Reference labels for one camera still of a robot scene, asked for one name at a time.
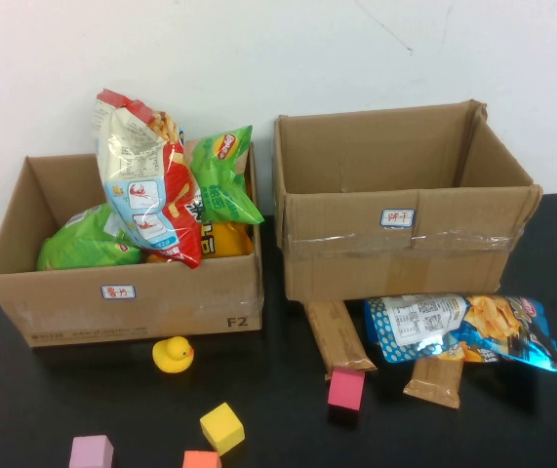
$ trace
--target yellow block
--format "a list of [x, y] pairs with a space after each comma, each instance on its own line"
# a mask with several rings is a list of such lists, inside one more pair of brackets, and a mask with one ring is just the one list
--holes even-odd
[[202, 416], [200, 426], [202, 433], [219, 455], [224, 455], [246, 438], [243, 424], [226, 403]]

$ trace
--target toy block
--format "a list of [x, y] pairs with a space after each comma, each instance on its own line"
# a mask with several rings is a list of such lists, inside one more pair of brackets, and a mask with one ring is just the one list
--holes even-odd
[[202, 433], [219, 455], [224, 455], [246, 438], [243, 424], [226, 403], [202, 416], [200, 426]]
[[221, 468], [221, 460], [216, 451], [187, 450], [182, 468]]
[[113, 446], [106, 436], [75, 437], [70, 468], [111, 468]]
[[363, 372], [341, 367], [334, 368], [328, 394], [331, 420], [350, 424], [356, 422], [364, 385]]
[[358, 411], [363, 397], [365, 374], [359, 370], [336, 367], [330, 380], [328, 404]]

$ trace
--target yellow rubber duck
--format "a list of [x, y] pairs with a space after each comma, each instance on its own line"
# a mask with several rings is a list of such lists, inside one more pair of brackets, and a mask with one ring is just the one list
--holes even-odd
[[158, 341], [152, 348], [152, 359], [161, 371], [179, 373], [193, 362], [193, 348], [182, 336]]

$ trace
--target nutrition label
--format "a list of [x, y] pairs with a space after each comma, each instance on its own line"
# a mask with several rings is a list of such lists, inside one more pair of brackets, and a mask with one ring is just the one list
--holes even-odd
[[158, 178], [164, 173], [165, 140], [127, 109], [116, 109], [109, 129], [109, 167], [105, 182]]
[[400, 346], [457, 329], [466, 312], [464, 299], [454, 294], [436, 299], [418, 295], [387, 297], [384, 305]]

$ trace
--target black table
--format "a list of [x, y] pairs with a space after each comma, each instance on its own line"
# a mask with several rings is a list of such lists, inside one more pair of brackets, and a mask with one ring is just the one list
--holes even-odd
[[[198, 419], [229, 402], [246, 442], [228, 467], [557, 465], [557, 373], [466, 366], [460, 410], [403, 396], [412, 365], [370, 374], [356, 428], [327, 420], [324, 366], [301, 306], [283, 294], [273, 228], [262, 229], [264, 330], [196, 336], [180, 375], [152, 364], [152, 341], [31, 351], [0, 309], [0, 467], [68, 464], [72, 438], [107, 434], [120, 468], [177, 467], [208, 449]], [[504, 293], [541, 300], [557, 339], [557, 195], [545, 196], [511, 257]], [[348, 304], [363, 331], [361, 304]]]

